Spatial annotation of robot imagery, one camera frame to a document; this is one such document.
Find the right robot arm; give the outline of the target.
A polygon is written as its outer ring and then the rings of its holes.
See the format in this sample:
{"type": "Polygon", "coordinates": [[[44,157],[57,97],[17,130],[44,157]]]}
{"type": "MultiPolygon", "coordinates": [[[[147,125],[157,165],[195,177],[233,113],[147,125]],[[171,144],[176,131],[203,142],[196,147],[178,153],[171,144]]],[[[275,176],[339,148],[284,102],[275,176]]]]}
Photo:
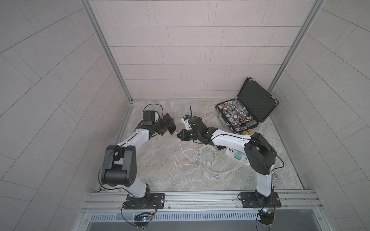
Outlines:
{"type": "Polygon", "coordinates": [[[277,169],[275,167],[276,159],[280,157],[262,134],[238,135],[214,127],[208,128],[203,123],[202,118],[198,116],[186,115],[181,119],[181,122],[186,128],[181,130],[177,137],[181,141],[194,141],[203,144],[197,150],[197,153],[199,160],[204,166],[212,165],[205,163],[205,160],[201,157],[204,149],[217,152],[230,148],[241,153],[238,165],[241,166],[243,161],[247,160],[249,166],[256,173],[255,198],[251,202],[259,206],[266,206],[272,203],[275,195],[273,172],[277,169]]]}

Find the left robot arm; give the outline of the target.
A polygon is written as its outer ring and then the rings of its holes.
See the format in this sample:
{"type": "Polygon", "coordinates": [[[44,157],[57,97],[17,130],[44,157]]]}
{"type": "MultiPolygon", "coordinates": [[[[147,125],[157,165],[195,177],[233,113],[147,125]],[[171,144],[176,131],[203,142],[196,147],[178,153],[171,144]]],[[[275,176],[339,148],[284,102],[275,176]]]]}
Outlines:
{"type": "Polygon", "coordinates": [[[135,199],[149,197],[149,186],[137,178],[136,151],[151,138],[163,136],[166,132],[173,134],[175,130],[174,119],[163,108],[161,113],[145,108],[133,133],[119,144],[106,148],[98,172],[99,185],[106,190],[123,189],[135,199]]]}

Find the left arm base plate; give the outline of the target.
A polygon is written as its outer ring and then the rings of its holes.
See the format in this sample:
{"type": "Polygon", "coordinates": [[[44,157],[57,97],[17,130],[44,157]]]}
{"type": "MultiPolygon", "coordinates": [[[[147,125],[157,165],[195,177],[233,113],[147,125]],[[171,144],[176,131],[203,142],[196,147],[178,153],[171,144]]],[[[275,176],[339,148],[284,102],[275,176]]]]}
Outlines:
{"type": "Polygon", "coordinates": [[[127,195],[126,201],[122,207],[125,210],[139,210],[139,209],[163,209],[165,201],[164,193],[151,193],[141,198],[131,197],[127,195]]]}

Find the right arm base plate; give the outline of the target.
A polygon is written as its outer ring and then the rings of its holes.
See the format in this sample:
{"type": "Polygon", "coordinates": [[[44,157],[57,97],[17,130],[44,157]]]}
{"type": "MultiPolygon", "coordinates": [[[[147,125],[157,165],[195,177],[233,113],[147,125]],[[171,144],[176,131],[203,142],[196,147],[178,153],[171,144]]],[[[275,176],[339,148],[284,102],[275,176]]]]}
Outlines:
{"type": "Polygon", "coordinates": [[[241,192],[238,199],[242,202],[244,208],[280,208],[281,202],[277,192],[272,192],[270,196],[265,197],[255,192],[241,192]]]}

